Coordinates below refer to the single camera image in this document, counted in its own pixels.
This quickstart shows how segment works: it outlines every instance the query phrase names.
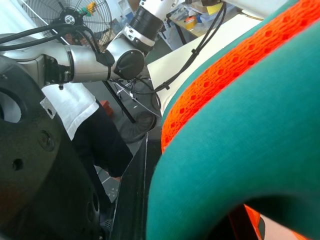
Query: white wall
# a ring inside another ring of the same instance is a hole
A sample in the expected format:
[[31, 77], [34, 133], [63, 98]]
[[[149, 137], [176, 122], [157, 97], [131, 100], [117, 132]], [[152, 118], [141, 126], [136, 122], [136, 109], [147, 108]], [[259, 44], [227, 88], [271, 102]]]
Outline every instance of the white wall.
[[120, 21], [120, 16], [122, 15], [121, 8], [118, 4], [118, 0], [106, 0], [109, 5], [110, 12], [112, 15], [112, 20], [117, 19]]
[[226, 2], [266, 18], [287, 1], [288, 0], [227, 0]]

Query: person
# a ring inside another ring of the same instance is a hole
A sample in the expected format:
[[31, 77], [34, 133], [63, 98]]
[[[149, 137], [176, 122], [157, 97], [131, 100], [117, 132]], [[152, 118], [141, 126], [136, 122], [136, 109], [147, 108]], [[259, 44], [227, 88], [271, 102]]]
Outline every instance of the person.
[[[18, 0], [0, 0], [2, 24], [0, 34], [19, 33], [35, 28], [35, 24]], [[32, 35], [43, 38], [42, 34]], [[133, 155], [122, 140], [115, 124], [82, 83], [45, 86], [42, 92], [60, 116], [78, 157], [88, 172], [97, 195], [108, 207], [110, 200], [99, 180], [94, 165], [120, 180]]]

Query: orange mesh fabric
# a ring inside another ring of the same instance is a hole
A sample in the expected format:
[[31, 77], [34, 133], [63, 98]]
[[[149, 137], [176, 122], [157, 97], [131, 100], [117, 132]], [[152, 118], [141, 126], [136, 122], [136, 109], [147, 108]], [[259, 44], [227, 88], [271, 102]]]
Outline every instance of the orange mesh fabric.
[[252, 223], [252, 226], [254, 228], [254, 231], [256, 235], [259, 237], [259, 239], [262, 239], [260, 231], [259, 231], [259, 221], [260, 221], [260, 213], [253, 210], [251, 207], [248, 207], [247, 205], [244, 205], [246, 212], [248, 213], [248, 216], [250, 218], [250, 221]]
[[292, 231], [293, 234], [295, 235], [295, 237], [298, 239], [298, 240], [310, 240], [309, 238], [306, 238], [305, 236], [302, 236], [300, 235], [299, 233], [296, 233], [294, 231]]
[[162, 152], [208, 101], [319, 17], [320, 0], [300, 0], [203, 72], [170, 110], [162, 129]]

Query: green object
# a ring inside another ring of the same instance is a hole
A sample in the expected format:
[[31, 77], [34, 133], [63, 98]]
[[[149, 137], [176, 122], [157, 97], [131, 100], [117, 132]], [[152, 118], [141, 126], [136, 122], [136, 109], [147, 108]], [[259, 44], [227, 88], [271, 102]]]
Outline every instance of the green object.
[[271, 14], [269, 17], [267, 17], [264, 21], [259, 23], [257, 26], [253, 27], [251, 30], [247, 31], [242, 36], [238, 37], [236, 40], [234, 40], [232, 43], [230, 43], [228, 46], [221, 49], [219, 52], [217, 52], [215, 55], [210, 57], [207, 61], [205, 61], [201, 66], [198, 67], [196, 71], [191, 74], [187, 80], [180, 86], [178, 91], [174, 94], [172, 99], [170, 100], [168, 106], [166, 107], [163, 116], [162, 116], [162, 124], [165, 122], [170, 109], [174, 106], [178, 98], [181, 96], [181, 94], [189, 87], [189, 85], [196, 80], [207, 68], [209, 68], [211, 65], [213, 65], [216, 61], [218, 61], [220, 58], [222, 58], [224, 55], [226, 55], [230, 50], [234, 49], [236, 46], [239, 45], [239, 43], [243, 42], [245, 39], [250, 38], [256, 31], [261, 29], [263, 26], [268, 24], [271, 20], [273, 20], [275, 17], [277, 17], [279, 14], [283, 13], [285, 10], [287, 10], [289, 7], [293, 6], [298, 0], [288, 0], [286, 4], [284, 4], [281, 8], [279, 8], [276, 12]]
[[320, 239], [319, 43], [320, 22], [181, 129], [152, 178], [147, 240], [202, 239], [243, 203]]
[[85, 16], [87, 16], [87, 17], [91, 17], [92, 16], [92, 14], [89, 12], [87, 7], [81, 8], [81, 10], [79, 11], [79, 14], [82, 14], [82, 13], [86, 13]]

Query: black cable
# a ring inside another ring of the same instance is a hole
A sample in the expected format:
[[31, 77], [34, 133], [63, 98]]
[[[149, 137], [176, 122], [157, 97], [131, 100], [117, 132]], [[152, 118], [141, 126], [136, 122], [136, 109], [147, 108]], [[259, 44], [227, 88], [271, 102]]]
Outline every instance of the black cable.
[[65, 24], [65, 23], [40, 26], [40, 27], [36, 27], [36, 28], [29, 29], [26, 31], [22, 31], [22, 32], [19, 32], [19, 33], [10, 35], [10, 36], [2, 37], [2, 38], [0, 38], [0, 44], [7, 43], [7, 42], [10, 42], [13, 40], [17, 40], [17, 39], [20, 39], [20, 38], [23, 38], [23, 37], [26, 37], [26, 36], [29, 36], [32, 34], [38, 34], [38, 33], [44, 32], [44, 31], [48, 31], [48, 30], [54, 30], [56, 28], [72, 28], [72, 27], [74, 27], [74, 26], [70, 25], [70, 24]]
[[81, 34], [83, 38], [86, 39], [86, 41], [89, 43], [91, 49], [92, 49], [94, 52], [98, 52], [98, 50], [96, 50], [95, 46], [93, 45], [92, 41], [91, 41], [90, 38], [87, 36], [87, 34], [85, 34], [85, 33], [84, 33], [83, 31], [81, 31], [81, 30], [77, 30], [77, 32], [78, 32], [79, 34]]
[[55, 40], [59, 37], [62, 37], [68, 33], [70, 33], [70, 31], [59, 32], [58, 34], [51, 36], [51, 37], [45, 37], [45, 38], [41, 38], [38, 40], [29, 41], [29, 42], [25, 42], [25, 43], [9, 45], [9, 46], [0, 46], [0, 52], [17, 50], [17, 49], [24, 49], [24, 48], [33, 47], [33, 46], [36, 46], [39, 44], [44, 44], [44, 43], [50, 42], [52, 40]]
[[136, 81], [133, 80], [133, 82], [132, 82], [132, 84], [131, 84], [131, 90], [130, 90], [130, 92], [132, 92], [132, 91], [134, 90], [135, 85], [136, 85]]
[[[209, 33], [211, 32], [211, 30], [213, 29], [213, 27], [215, 26], [216, 22], [218, 21], [221, 13], [223, 12], [222, 18], [218, 24], [218, 26], [215, 28], [214, 32], [210, 35], [210, 37], [208, 38], [208, 40], [206, 41], [207, 37], [209, 36]], [[171, 77], [169, 80], [167, 80], [165, 82], [165, 85], [163, 87], [161, 87], [161, 85], [158, 88], [164, 89], [166, 87], [168, 87], [168, 85], [170, 85], [180, 74], [182, 74], [188, 67], [190, 67], [190, 65], [194, 62], [194, 60], [196, 59], [196, 57], [199, 55], [200, 51], [208, 44], [208, 42], [212, 39], [212, 37], [217, 33], [217, 31], [219, 30], [220, 26], [222, 25], [222, 23], [224, 22], [225, 16], [226, 16], [226, 12], [227, 12], [227, 8], [226, 8], [226, 3], [224, 2], [221, 9], [219, 10], [217, 16], [214, 18], [213, 23], [211, 24], [211, 26], [209, 27], [208, 31], [206, 32], [206, 34], [204, 35], [203, 39], [201, 40], [200, 44], [198, 45], [198, 47], [196, 49], [192, 50], [192, 55], [191, 57], [188, 59], [188, 61], [184, 64], [184, 66], [182, 67], [182, 69], [175, 74], [173, 77]]]
[[[67, 28], [72, 29], [73, 31], [78, 30], [81, 33], [83, 33], [83, 30], [88, 31], [90, 33], [90, 35], [91, 35], [91, 38], [92, 38], [92, 41], [93, 41], [93, 43], [95, 45], [96, 51], [98, 53], [101, 53], [100, 47], [99, 47], [99, 45], [97, 43], [95, 35], [91, 31], [90, 28], [88, 28], [86, 26], [82, 26], [82, 25], [81, 26], [74, 26], [74, 25], [64, 24], [64, 23], [41, 26], [41, 27], [30, 29], [30, 30], [22, 31], [22, 32], [19, 32], [17, 34], [6, 36], [6, 37], [3, 37], [3, 38], [0, 38], [0, 44], [7, 43], [7, 42], [10, 42], [10, 41], [13, 41], [13, 40], [16, 40], [16, 39], [20, 39], [20, 38], [23, 38], [23, 37], [26, 37], [26, 36], [29, 36], [29, 35], [32, 35], [32, 34], [37, 34], [37, 33], [41, 33], [41, 32], [48, 31], [48, 30], [54, 30], [56, 28], [61, 28], [61, 27], [63, 27], [63, 28], [67, 27]], [[27, 46], [23, 45], [24, 43], [11, 45], [11, 46], [1, 46], [0, 47], [0, 49], [1, 49], [0, 51], [10, 51], [10, 50], [16, 50], [16, 49], [32, 47], [32, 46], [35, 46], [35, 45], [39, 45], [39, 44], [43, 44], [43, 43], [55, 40], [57, 38], [60, 38], [60, 37], [62, 37], [64, 35], [68, 34], [68, 33], [70, 33], [70, 31], [58, 32], [58, 34], [56, 34], [56, 35], [54, 35], [52, 37], [45, 37], [45, 38], [42, 38], [42, 39], [39, 39], [39, 40], [27, 42], [26, 43]]]
[[[136, 79], [140, 82], [142, 82], [144, 85], [146, 85], [151, 91], [153, 91], [154, 89], [145, 81], [145, 79], [150, 79], [149, 77], [144, 77], [144, 78], [139, 78], [139, 77], [136, 77]], [[156, 107], [152, 101], [152, 98], [153, 96], [155, 96], [155, 99], [158, 103], [158, 106]], [[161, 109], [161, 101], [160, 101], [160, 97], [159, 95], [155, 92], [152, 94], [151, 96], [151, 105], [152, 107], [155, 109], [155, 110], [160, 110]]]

